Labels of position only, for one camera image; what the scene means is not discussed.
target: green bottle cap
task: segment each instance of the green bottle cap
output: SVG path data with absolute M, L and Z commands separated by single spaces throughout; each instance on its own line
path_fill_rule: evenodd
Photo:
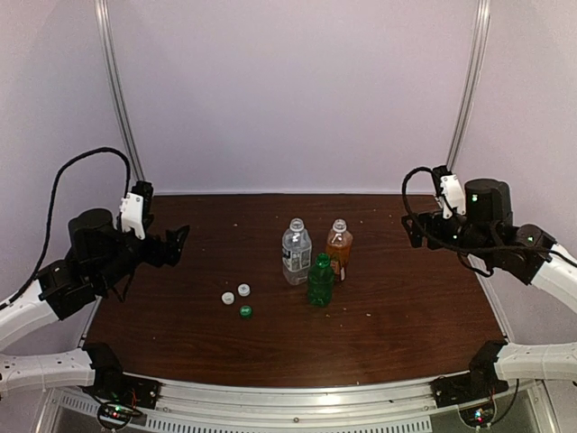
M 319 268 L 326 268 L 329 264 L 331 264 L 331 258 L 328 254 L 321 253 L 316 257 L 316 266 Z
M 241 318 L 251 318 L 252 317 L 252 308 L 248 305 L 243 305 L 239 310 L 241 313 Z

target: vent grille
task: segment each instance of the vent grille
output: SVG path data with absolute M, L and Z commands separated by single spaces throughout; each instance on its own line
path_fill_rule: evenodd
M 148 431 L 158 433 L 257 433 L 259 429 L 244 429 L 236 428 L 215 428 L 203 427 L 197 423 L 187 423 L 181 420 L 166 420 L 162 418 L 149 417 L 146 423 Z M 291 431 L 297 431 L 298 428 L 292 428 Z M 387 422 L 384 424 L 373 425 L 366 428 L 357 429 L 320 429 L 312 428 L 307 431 L 314 430 L 319 433 L 432 433 L 431 420 L 429 417 L 420 417 L 418 419 L 409 419 L 404 421 Z
M 60 406 L 88 416 L 95 416 L 98 405 L 95 401 L 88 401 L 84 396 L 62 394 Z M 147 414 L 146 423 L 141 427 L 144 431 L 153 433 L 271 433 L 272 431 L 286 431 L 286 428 L 223 428 L 215 425 L 205 426 L 197 422 L 187 422 L 182 419 L 173 419 L 169 414 Z M 401 421 L 384 422 L 363 426 L 362 428 L 294 428 L 292 433 L 316 432 L 316 433 L 433 433 L 431 419 L 428 416 L 405 419 Z
M 86 413 L 87 415 L 96 415 L 98 405 L 96 402 L 78 399 L 69 395 L 63 395 L 60 399 L 60 406 L 67 409 L 76 410 Z

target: white bottle cap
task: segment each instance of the white bottle cap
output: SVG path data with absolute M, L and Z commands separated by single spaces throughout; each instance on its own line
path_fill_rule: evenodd
M 222 300 L 225 305 L 231 305 L 234 302 L 234 293 L 226 291 L 223 293 Z
M 336 219 L 333 222 L 333 230 L 336 233 L 344 233 L 346 232 L 346 223 L 344 222 L 343 219 Z
M 293 232 L 298 233 L 298 232 L 302 232 L 305 229 L 305 223 L 300 218 L 293 218 L 293 220 L 290 221 L 289 227 Z
M 241 284 L 238 286 L 238 294 L 241 295 L 243 298 L 249 296 L 251 294 L 251 286 L 248 284 Z

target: white wall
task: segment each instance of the white wall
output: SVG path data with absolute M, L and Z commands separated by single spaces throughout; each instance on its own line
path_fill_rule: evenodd
M 446 158 L 476 7 L 111 2 L 146 176 L 178 193 L 399 191 Z
M 456 172 L 505 180 L 516 224 L 535 223 L 577 253 L 577 3 L 493 0 L 481 83 Z M 518 343 L 577 341 L 577 317 L 504 272 L 490 279 Z M 555 385 L 564 431 L 575 388 Z
M 18 289 L 36 263 L 50 186 L 69 158 L 121 140 L 105 79 L 92 2 L 4 0 L 0 14 L 0 298 Z M 91 207 L 116 209 L 124 166 L 96 156 L 64 175 L 46 263 L 67 251 L 69 219 Z M 79 314 L 8 348 L 28 355 L 76 346 Z M 40 394 L 0 402 L 0 431 L 28 432 Z

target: orange juice bottle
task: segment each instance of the orange juice bottle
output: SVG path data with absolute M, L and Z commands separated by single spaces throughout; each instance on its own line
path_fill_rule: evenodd
M 334 282 L 343 281 L 346 277 L 346 267 L 349 264 L 353 235 L 346 229 L 343 219 L 337 219 L 326 239 L 326 253 L 331 258 L 334 271 Z

